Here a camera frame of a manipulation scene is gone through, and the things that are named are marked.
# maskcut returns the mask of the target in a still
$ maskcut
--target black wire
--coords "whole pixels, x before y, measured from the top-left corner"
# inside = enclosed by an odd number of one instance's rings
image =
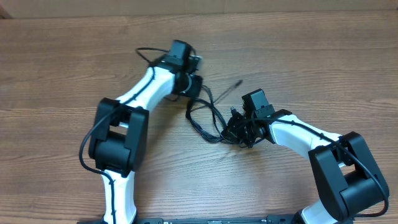
[[[130,97],[130,99],[126,100],[125,102],[121,103],[122,105],[126,105],[128,103],[130,103],[131,101],[135,100],[149,85],[150,83],[155,79],[155,68],[153,65],[153,62],[151,62],[150,60],[148,60],[142,53],[140,53],[140,50],[157,50],[157,51],[161,51],[161,52],[168,52],[168,50],[163,50],[163,49],[156,49],[156,48],[152,48],[152,47],[140,47],[136,49],[136,53],[143,58],[146,62],[148,62],[149,67],[152,68],[152,76],[150,78],[150,80],[134,95],[132,95]],[[116,211],[114,208],[114,180],[112,179],[112,177],[101,171],[101,170],[96,170],[93,168],[90,168],[88,165],[85,164],[84,160],[83,160],[83,150],[85,148],[85,145],[88,141],[88,139],[90,138],[90,136],[93,134],[93,132],[95,131],[95,129],[102,123],[104,122],[106,119],[108,119],[112,114],[114,114],[114,112],[116,112],[119,109],[119,107],[114,108],[113,110],[111,110],[108,114],[106,114],[105,116],[103,116],[86,134],[86,136],[83,138],[81,144],[80,144],[80,148],[79,148],[79,161],[80,164],[83,168],[85,168],[86,170],[93,172],[95,174],[101,174],[103,176],[105,176],[108,180],[109,180],[109,184],[111,186],[111,206],[112,206],[112,217],[113,217],[113,223],[116,224]]]
[[[234,142],[231,142],[230,140],[224,138],[224,136],[222,135],[220,129],[218,128],[217,120],[221,123],[223,129],[226,129],[227,124],[226,124],[226,121],[225,121],[223,115],[215,107],[215,102],[216,101],[221,101],[222,100],[221,97],[223,97],[224,95],[226,95],[230,91],[232,91],[235,88],[237,88],[238,86],[240,86],[240,84],[242,84],[242,82],[243,82],[242,80],[239,80],[237,83],[235,83],[234,85],[229,87],[226,91],[224,91],[216,100],[213,99],[213,94],[211,94],[210,88],[208,88],[205,85],[202,85],[201,88],[209,96],[210,102],[207,102],[206,100],[203,100],[203,99],[200,99],[200,98],[191,99],[188,102],[187,112],[185,113],[185,117],[189,120],[189,122],[191,122],[193,128],[196,129],[196,131],[204,138],[204,140],[206,140],[206,141],[208,141],[210,143],[222,142],[222,143],[226,143],[226,144],[235,144]],[[193,108],[193,105],[195,105],[197,103],[203,104],[203,106],[200,106],[200,107],[197,107],[197,108]],[[203,130],[203,128],[192,118],[191,113],[196,111],[196,110],[200,110],[202,108],[209,108],[209,110],[211,111],[211,116],[213,118],[213,124],[214,124],[214,127],[216,128],[217,133],[219,134],[219,136],[214,136],[214,135],[210,134],[209,132]]]
[[[380,190],[381,195],[383,197],[384,207],[380,212],[370,213],[370,214],[357,214],[357,215],[355,215],[355,217],[362,217],[362,218],[363,217],[372,217],[372,218],[374,218],[374,217],[380,217],[381,215],[384,215],[387,212],[388,207],[389,207],[389,201],[388,201],[387,194],[385,193],[383,187],[381,187],[380,182],[375,178],[375,176],[370,172],[370,170],[368,168],[366,168],[366,166],[361,161],[358,160],[358,158],[356,158],[354,155],[352,155],[352,153],[350,153],[348,149],[341,146],[341,144],[326,137],[322,133],[316,132],[315,130],[313,130],[312,128],[309,128],[308,126],[306,126],[304,124],[297,123],[295,121],[285,121],[285,120],[281,120],[281,119],[272,119],[272,118],[253,118],[253,119],[245,120],[244,122],[251,122],[251,121],[275,121],[275,122],[295,125],[295,126],[298,126],[300,128],[307,130],[308,132],[318,136],[321,139],[324,139],[324,140],[332,143],[332,145],[336,146],[338,149],[342,150],[345,154],[347,154],[348,157],[350,159],[352,159],[357,166],[360,166],[365,171],[365,173],[367,173],[372,178],[372,180],[377,185],[377,187]]]

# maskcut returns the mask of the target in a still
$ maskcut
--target black bracket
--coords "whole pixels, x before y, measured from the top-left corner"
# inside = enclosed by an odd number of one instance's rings
[[[269,125],[272,121],[244,122],[244,120],[252,118],[278,119],[292,113],[287,110],[275,112],[273,105],[268,103],[262,89],[242,96],[242,100],[244,114],[241,115],[232,107],[232,117],[229,119],[226,129],[224,129],[221,134],[231,142],[239,143],[241,141],[248,147],[252,147],[258,138],[266,139],[275,144],[269,129]]]
[[[94,125],[112,111],[112,115],[93,131],[88,154],[95,160],[97,169],[109,169],[127,177],[131,170],[138,170],[144,158],[149,112],[103,98],[97,107]],[[120,123],[129,125],[126,135],[109,130],[110,126]]]
[[[340,137],[339,143],[369,169],[388,197],[387,182],[363,137],[351,132]],[[338,164],[344,162],[351,166],[353,163],[344,153],[336,153],[336,150],[339,149],[331,144],[318,146],[309,151],[308,155],[323,206],[335,220],[345,221],[383,201],[383,197],[376,183],[359,166],[355,166],[355,170],[349,174],[343,175]]]

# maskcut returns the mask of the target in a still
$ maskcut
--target wooden table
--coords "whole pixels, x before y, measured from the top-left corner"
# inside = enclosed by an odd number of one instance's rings
[[[99,100],[143,76],[134,49],[173,39],[204,57],[200,75],[215,96],[244,80],[217,106],[226,119],[262,88],[277,110],[362,134],[391,196],[386,215],[358,223],[397,222],[398,12],[371,11],[0,20],[0,223],[102,216],[103,183],[80,166],[80,141]],[[261,217],[316,201],[309,161],[268,142],[208,144],[185,119],[186,102],[162,101],[150,116],[140,217]],[[213,130],[208,111],[195,117]]]

